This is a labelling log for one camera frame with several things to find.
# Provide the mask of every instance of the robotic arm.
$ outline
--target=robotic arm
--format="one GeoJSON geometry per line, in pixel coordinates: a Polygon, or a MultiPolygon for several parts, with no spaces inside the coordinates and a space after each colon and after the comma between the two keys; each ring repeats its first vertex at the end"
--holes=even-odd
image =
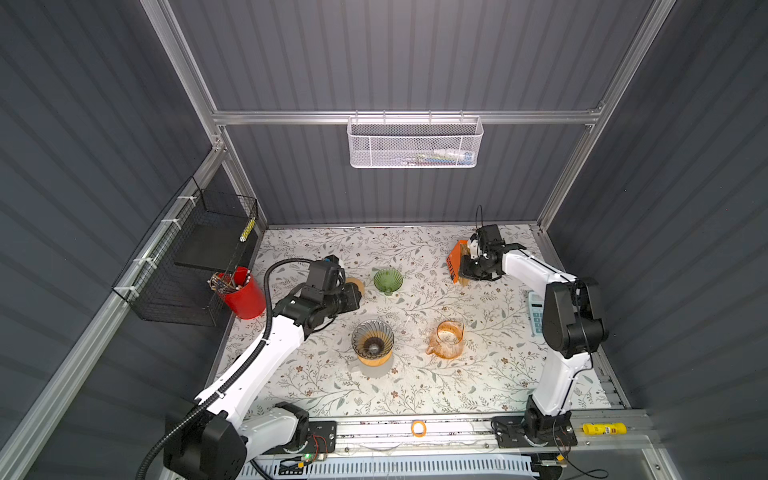
{"type": "MultiPolygon", "coordinates": [[[[309,435],[308,414],[285,402],[265,415],[244,419],[259,391],[283,361],[327,318],[333,321],[340,313],[357,310],[361,294],[357,285],[346,283],[344,269],[333,255],[314,262],[292,260],[310,264],[306,282],[279,301],[274,312],[267,296],[270,331],[265,327],[235,363],[197,395],[196,404],[205,406],[205,410],[198,414],[197,421],[188,422],[164,445],[165,466],[187,480],[235,478],[245,461],[278,445],[287,444],[298,450],[309,435]]],[[[269,291],[269,273],[286,261],[267,271],[265,293],[269,291]]],[[[183,424],[194,408],[185,402],[169,413],[166,433],[183,424]]]]}
{"type": "Polygon", "coordinates": [[[459,276],[495,281],[512,275],[544,298],[542,330],[552,351],[528,398],[523,428],[529,442],[547,442],[554,429],[570,422],[571,387],[580,372],[592,368],[591,354],[607,338],[598,283],[542,262],[519,243],[505,243],[497,225],[478,228],[468,248],[459,276]]]}

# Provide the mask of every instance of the corrugated wall panel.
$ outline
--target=corrugated wall panel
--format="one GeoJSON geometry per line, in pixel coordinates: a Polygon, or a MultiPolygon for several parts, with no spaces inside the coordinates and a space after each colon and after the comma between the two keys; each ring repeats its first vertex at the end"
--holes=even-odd
{"type": "Polygon", "coordinates": [[[570,110],[650,0],[171,4],[220,110],[570,110]]]}
{"type": "Polygon", "coordinates": [[[686,478],[768,455],[768,2],[678,2],[550,228],[686,478]]]}
{"type": "MultiPolygon", "coordinates": [[[[210,143],[138,2],[3,2],[0,78],[3,444],[210,143]]],[[[41,454],[55,468],[35,471],[135,469],[220,338],[130,316],[41,454]]]]}
{"type": "Polygon", "coordinates": [[[230,126],[271,224],[535,220],[584,131],[489,125],[478,166],[367,170],[349,165],[342,126],[230,126]]]}

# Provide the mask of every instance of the light blue slotted cable tray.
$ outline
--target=light blue slotted cable tray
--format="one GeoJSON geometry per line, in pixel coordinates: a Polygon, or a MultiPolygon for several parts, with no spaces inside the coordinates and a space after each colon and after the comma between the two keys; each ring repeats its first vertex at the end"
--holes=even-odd
{"type": "MultiPolygon", "coordinates": [[[[274,478],[406,478],[471,475],[510,475],[512,478],[538,477],[531,470],[531,459],[501,453],[467,455],[414,455],[402,457],[328,458],[310,464],[302,475],[278,475],[279,459],[257,463],[274,478]]],[[[238,480],[263,480],[246,464],[238,480]]]]}

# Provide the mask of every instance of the red pen holder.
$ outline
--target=red pen holder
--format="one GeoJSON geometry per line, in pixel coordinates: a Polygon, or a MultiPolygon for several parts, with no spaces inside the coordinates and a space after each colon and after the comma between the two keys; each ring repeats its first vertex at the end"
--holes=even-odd
{"type": "Polygon", "coordinates": [[[266,310],[266,299],[253,277],[248,278],[248,269],[239,266],[235,270],[232,280],[240,289],[224,296],[224,302],[242,320],[252,320],[266,310]]]}

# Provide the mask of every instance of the orange ring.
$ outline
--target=orange ring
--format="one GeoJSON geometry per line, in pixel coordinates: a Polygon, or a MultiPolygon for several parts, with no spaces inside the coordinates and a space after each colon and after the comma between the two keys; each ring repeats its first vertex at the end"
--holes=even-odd
{"type": "Polygon", "coordinates": [[[415,436],[416,438],[420,439],[421,437],[423,437],[423,436],[425,436],[427,434],[427,424],[425,424],[421,420],[416,420],[415,422],[413,422],[411,424],[411,433],[413,434],[413,436],[415,436]],[[414,432],[413,427],[415,427],[416,425],[421,425],[422,427],[424,427],[424,432],[422,432],[422,433],[414,432]]]}

